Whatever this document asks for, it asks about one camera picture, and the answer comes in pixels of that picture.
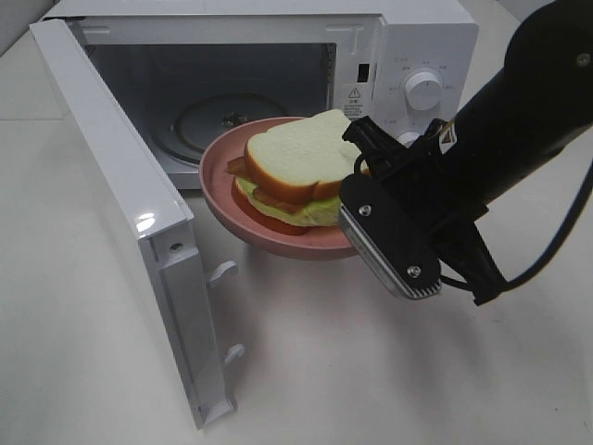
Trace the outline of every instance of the white bread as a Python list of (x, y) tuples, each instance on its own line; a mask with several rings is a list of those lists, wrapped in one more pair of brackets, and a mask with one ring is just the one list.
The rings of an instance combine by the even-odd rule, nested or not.
[(342, 140), (350, 120), (332, 109), (256, 134), (246, 144), (249, 176), (268, 194), (305, 204), (337, 195), (360, 151)]

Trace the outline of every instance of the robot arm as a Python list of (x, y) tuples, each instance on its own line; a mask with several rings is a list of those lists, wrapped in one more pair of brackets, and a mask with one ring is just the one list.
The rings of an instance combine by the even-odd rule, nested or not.
[[(517, 30), (504, 68), (449, 122), (405, 148), (369, 118), (344, 139), (361, 152), (342, 183), (340, 224), (394, 293), (422, 299), (442, 283), (476, 304), (524, 283), (560, 248), (593, 185), (593, 164), (561, 229), (526, 273), (507, 281), (474, 222), (486, 205), (593, 124), (593, 4), (557, 0)], [(365, 160), (371, 176), (360, 172)], [(440, 262), (465, 282), (442, 277)]]

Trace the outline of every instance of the sandwich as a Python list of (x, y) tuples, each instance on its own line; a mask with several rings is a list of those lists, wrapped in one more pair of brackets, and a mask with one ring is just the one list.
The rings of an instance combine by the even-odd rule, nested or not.
[(232, 194), (258, 223), (287, 235), (337, 225), (338, 192), (352, 173), (358, 148), (342, 140), (350, 120), (332, 109), (252, 136), (233, 159)]

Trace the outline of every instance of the screw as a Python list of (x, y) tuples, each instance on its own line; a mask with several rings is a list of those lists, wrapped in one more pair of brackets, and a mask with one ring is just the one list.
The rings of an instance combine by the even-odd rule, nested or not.
[(170, 248), (169, 248), (169, 252), (171, 253), (177, 253), (179, 252), (181, 249), (183, 248), (183, 244), (182, 243), (175, 243), (173, 244)]
[(410, 266), (407, 272), (412, 278), (418, 278), (423, 270), (420, 268), (420, 266)]
[(361, 216), (369, 216), (369, 215), (371, 215), (371, 211), (372, 211), (372, 207), (368, 204), (365, 204), (364, 206), (361, 206), (359, 208), (359, 213)]
[(576, 66), (578, 68), (585, 68), (591, 64), (591, 55), (589, 53), (581, 53), (576, 57)]

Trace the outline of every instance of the microwave door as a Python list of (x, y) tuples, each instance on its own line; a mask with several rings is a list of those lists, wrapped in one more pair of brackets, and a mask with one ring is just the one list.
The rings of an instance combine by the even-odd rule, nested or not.
[(31, 31), (64, 119), (81, 141), (85, 174), (101, 216), (118, 243), (132, 246), (122, 260), (137, 261), (150, 279), (154, 295), (146, 297), (157, 300), (201, 427), (233, 407), (210, 315), (208, 275), (191, 226), (193, 214), (66, 23), (53, 19), (31, 25)]

